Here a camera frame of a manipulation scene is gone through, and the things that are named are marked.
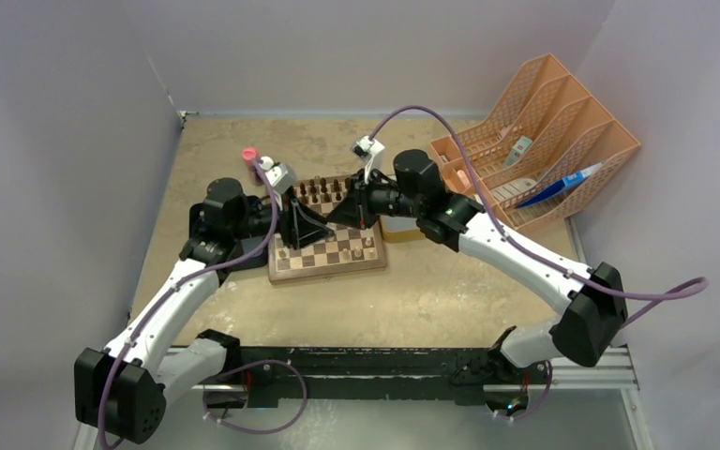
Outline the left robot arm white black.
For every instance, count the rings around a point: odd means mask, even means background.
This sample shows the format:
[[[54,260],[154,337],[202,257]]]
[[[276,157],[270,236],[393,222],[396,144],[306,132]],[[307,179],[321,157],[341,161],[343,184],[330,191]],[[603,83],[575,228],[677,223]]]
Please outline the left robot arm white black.
[[[293,187],[265,185],[248,196],[241,183],[220,178],[189,210],[186,243],[166,281],[139,315],[101,350],[84,349],[74,363],[75,414],[97,431],[102,449],[146,442],[166,408],[213,377],[231,383],[257,365],[245,362],[239,338],[207,329],[182,352],[174,339],[228,276],[262,256],[280,236],[300,248],[327,237],[326,220],[299,201]]]

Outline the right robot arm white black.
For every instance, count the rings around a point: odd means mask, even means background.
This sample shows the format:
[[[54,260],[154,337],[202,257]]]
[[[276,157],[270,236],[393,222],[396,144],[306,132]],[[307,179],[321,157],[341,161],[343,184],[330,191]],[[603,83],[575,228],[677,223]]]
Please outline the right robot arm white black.
[[[394,159],[394,179],[359,171],[327,221],[361,229],[381,216],[413,218],[430,241],[488,263],[536,293],[556,313],[545,322],[504,333],[489,356],[498,380],[510,382],[536,362],[565,357],[591,368],[627,319],[619,271],[566,260],[506,226],[495,226],[474,198],[450,191],[423,150]]]

